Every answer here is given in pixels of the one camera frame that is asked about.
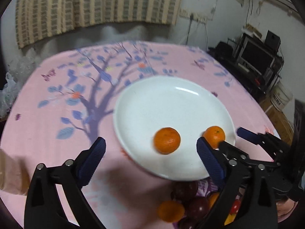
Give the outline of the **right hand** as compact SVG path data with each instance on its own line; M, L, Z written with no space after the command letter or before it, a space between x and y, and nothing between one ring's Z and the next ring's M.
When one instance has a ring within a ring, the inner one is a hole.
M287 200L277 201L276 207L277 207L278 222L280 223L285 219L287 219L290 216L290 214L293 212L297 204L298 202L295 202L289 198Z

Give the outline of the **left hand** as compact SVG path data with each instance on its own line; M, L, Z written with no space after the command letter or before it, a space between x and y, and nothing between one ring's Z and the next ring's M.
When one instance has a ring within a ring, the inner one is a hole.
M11 158L1 149L1 191L27 195L30 179L20 161Z

